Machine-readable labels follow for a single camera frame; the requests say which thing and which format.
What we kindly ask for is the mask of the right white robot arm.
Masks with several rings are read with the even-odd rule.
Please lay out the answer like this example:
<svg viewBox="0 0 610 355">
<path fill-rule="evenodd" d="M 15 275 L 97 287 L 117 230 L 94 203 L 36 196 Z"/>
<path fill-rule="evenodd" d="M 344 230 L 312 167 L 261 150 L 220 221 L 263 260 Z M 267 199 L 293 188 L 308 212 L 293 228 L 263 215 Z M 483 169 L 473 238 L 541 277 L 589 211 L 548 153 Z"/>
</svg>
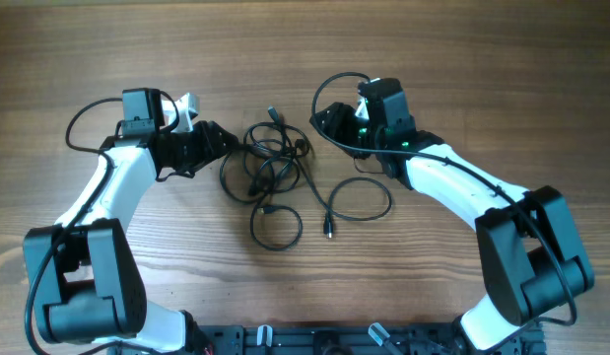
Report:
<svg viewBox="0 0 610 355">
<path fill-rule="evenodd" d="M 314 106 L 310 123 L 355 159 L 374 156 L 383 173 L 434 200 L 476 234 L 485 296 L 452 326 L 450 352 L 491 354 L 542 322 L 571 326 L 575 298 L 594 272 L 564 196 L 529 190 L 462 159 L 436 134 L 417 128 L 393 78 L 360 77 L 355 106 Z"/>
</svg>

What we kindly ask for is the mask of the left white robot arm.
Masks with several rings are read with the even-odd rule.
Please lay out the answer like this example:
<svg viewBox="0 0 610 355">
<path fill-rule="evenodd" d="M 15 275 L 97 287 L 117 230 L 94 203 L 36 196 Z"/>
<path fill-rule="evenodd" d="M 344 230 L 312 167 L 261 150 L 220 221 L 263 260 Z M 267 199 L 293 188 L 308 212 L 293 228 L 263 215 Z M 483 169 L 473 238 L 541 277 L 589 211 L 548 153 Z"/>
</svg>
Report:
<svg viewBox="0 0 610 355">
<path fill-rule="evenodd" d="M 210 354 L 214 347 L 186 311 L 148 301 L 126 238 L 160 173 L 193 178 L 239 146 L 213 121 L 195 121 L 197 100 L 161 90 L 123 91 L 123 117 L 93 154 L 98 166 L 77 201 L 23 242 L 30 289 L 24 313 L 30 348 L 89 344 L 93 352 Z"/>
</svg>

